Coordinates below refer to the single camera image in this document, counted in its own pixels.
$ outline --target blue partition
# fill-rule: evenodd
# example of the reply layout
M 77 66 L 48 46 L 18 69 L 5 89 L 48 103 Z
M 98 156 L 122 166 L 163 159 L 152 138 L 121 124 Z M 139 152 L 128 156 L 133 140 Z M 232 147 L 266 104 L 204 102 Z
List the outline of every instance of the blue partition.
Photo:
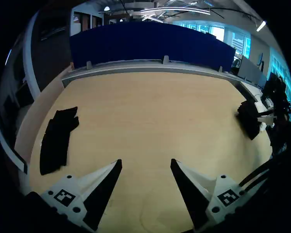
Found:
M 75 68 L 110 61 L 163 59 L 230 71 L 235 49 L 212 35 L 156 22 L 117 23 L 70 37 Z

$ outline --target crumpled black cloth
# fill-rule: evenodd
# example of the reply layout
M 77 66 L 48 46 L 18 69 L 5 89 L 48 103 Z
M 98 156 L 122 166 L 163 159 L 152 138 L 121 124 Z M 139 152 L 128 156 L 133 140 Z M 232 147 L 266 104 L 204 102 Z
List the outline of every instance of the crumpled black cloth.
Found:
M 40 174 L 52 173 L 67 164 L 70 132 L 79 125 L 78 107 L 56 111 L 48 122 L 40 152 Z

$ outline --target light fixture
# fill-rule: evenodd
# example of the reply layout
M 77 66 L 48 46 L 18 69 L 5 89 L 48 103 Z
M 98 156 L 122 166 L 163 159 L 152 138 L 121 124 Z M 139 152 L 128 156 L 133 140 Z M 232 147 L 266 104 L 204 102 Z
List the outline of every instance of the light fixture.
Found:
M 159 20 L 159 19 L 155 19 L 155 18 L 151 18 L 149 16 L 145 16 L 146 19 L 151 19 L 153 21 L 156 21 L 156 22 L 160 22 L 160 23 L 163 23 L 163 21 Z
M 154 16 L 154 15 L 155 15 L 155 13 L 149 15 L 149 17 L 152 17 L 152 16 Z M 145 21 L 146 19 L 147 19 L 147 18 L 143 18 L 142 21 Z
M 256 31 L 260 31 L 265 25 L 266 25 L 266 22 L 263 21 Z
M 204 3 L 206 3 L 207 5 L 209 5 L 209 6 L 213 7 L 213 4 L 211 4 L 211 3 L 210 3 L 210 2 L 208 2 L 208 1 L 205 1 L 205 0 L 204 0 Z
M 10 49 L 9 54 L 7 55 L 7 59 L 5 61 L 5 66 L 7 65 L 7 60 L 9 59 L 9 56 L 10 56 L 11 52 L 12 52 L 12 49 Z
M 190 7 L 157 7 L 157 8 L 141 10 L 140 12 L 146 13 L 146 12 L 162 11 L 162 10 L 181 10 L 181 11 L 198 12 L 198 13 L 210 15 L 210 12 L 207 10 L 190 8 Z

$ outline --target black cable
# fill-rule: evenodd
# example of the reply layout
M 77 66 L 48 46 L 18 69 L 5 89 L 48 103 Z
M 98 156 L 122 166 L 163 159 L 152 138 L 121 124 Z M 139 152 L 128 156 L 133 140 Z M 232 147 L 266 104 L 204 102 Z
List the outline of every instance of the black cable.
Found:
M 197 10 L 198 9 L 200 9 L 200 10 L 231 10 L 231 11 L 236 11 L 236 12 L 239 12 L 239 13 L 243 13 L 243 14 L 245 14 L 245 15 L 248 15 L 248 16 L 251 16 L 251 17 L 253 17 L 253 18 L 255 18 L 255 19 L 257 19 L 257 20 L 260 20 L 259 18 L 257 18 L 257 17 L 255 17 L 255 16 L 253 16 L 253 15 L 251 15 L 251 14 L 248 14 L 248 13 L 246 13 L 246 12 L 243 12 L 243 11 L 241 11 L 241 10 L 235 10 L 235 9 L 231 9 L 231 8 L 223 8 L 223 7 L 212 7 L 212 8 L 196 8 Z M 178 14 L 183 14 L 183 13 L 186 13 L 186 12 L 188 12 L 188 11 L 184 11 L 184 12 L 180 12 L 180 13 L 177 13 L 177 14 L 175 14 L 175 15 L 178 15 Z
M 255 169 L 252 173 L 250 173 L 246 178 L 244 178 L 240 183 L 239 186 L 243 187 L 246 183 L 248 183 L 250 180 L 252 180 L 254 177 L 256 177 L 258 174 L 266 171 L 269 169 L 274 162 L 274 159 L 270 159 L 263 163 L 261 166 L 259 166 L 257 169 Z
M 221 18 L 225 19 L 222 15 L 216 13 L 214 10 L 211 10 L 213 13 L 217 14 L 218 16 L 220 16 Z
M 251 184 L 248 185 L 248 187 L 245 188 L 245 191 L 248 192 L 250 189 L 252 189 L 254 186 L 256 186 L 258 183 L 262 182 L 263 180 L 267 179 L 269 176 L 269 171 L 266 171 L 263 175 L 258 177 L 255 181 L 253 181 Z
M 186 13 L 186 12 L 188 12 L 188 11 L 182 11 L 182 12 L 180 12 L 180 13 L 177 13 L 177 14 L 173 14 L 173 15 L 171 15 L 171 16 L 168 16 L 168 17 L 166 17 L 165 19 L 167 19 L 167 18 L 169 18 L 169 17 L 172 17 L 172 16 L 176 16 L 176 15 L 179 15 L 179 14 L 183 14 L 183 13 Z
M 122 0 L 120 0 L 120 2 L 122 3 L 122 6 L 123 6 L 124 10 L 126 11 L 126 14 L 129 15 L 129 13 L 127 12 L 127 10 L 126 10 L 126 8 L 125 8 L 125 6 L 124 6 L 124 3 L 122 2 Z

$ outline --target office desk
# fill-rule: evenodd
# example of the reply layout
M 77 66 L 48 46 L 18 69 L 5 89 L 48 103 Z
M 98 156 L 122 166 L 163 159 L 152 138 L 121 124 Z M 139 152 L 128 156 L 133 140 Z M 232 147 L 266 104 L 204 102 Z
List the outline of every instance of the office desk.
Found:
M 271 155 L 266 132 L 253 141 L 235 113 L 245 98 L 226 80 L 181 73 L 121 73 L 72 81 L 37 135 L 29 168 L 32 190 L 81 177 L 118 158 L 123 169 L 100 232 L 183 232 L 192 222 L 170 170 L 175 158 L 215 177 L 240 182 Z M 40 145 L 56 110 L 78 106 L 67 166 L 40 175 Z

